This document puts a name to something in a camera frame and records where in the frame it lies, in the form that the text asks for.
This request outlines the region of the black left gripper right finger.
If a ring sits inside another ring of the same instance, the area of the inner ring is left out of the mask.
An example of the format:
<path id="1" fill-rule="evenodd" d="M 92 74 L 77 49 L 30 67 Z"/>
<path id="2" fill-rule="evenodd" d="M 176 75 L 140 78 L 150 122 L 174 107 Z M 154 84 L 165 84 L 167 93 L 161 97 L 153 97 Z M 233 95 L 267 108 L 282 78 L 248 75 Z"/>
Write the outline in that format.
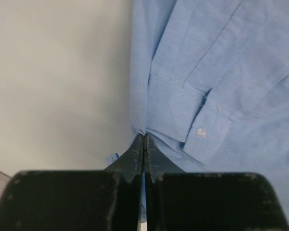
<path id="1" fill-rule="evenodd" d="M 147 229 L 154 231 L 156 227 L 155 214 L 158 205 L 154 201 L 154 186 L 158 176 L 163 173 L 185 173 L 181 168 L 174 164 L 157 147 L 156 142 L 150 134 L 144 136 L 144 181 L 145 181 L 145 201 Z"/>

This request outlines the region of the light blue long sleeve shirt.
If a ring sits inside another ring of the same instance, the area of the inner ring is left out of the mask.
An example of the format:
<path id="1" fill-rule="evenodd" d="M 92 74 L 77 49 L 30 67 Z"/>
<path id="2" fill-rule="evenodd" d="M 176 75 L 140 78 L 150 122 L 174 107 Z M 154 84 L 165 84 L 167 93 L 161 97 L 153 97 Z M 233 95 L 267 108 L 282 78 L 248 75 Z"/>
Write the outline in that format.
<path id="1" fill-rule="evenodd" d="M 289 0 L 135 0 L 130 117 L 187 172 L 258 172 L 289 222 Z"/>

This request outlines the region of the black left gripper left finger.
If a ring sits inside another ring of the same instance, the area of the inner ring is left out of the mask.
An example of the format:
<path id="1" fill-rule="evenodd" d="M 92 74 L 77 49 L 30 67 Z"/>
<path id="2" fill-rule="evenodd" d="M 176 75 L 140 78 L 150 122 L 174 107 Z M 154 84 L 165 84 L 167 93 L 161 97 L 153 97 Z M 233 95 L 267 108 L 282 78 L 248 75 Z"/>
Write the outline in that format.
<path id="1" fill-rule="evenodd" d="M 107 223 L 109 231 L 138 231 L 142 207 L 144 136 L 137 134 L 128 148 L 104 171 L 115 179 L 114 202 Z"/>

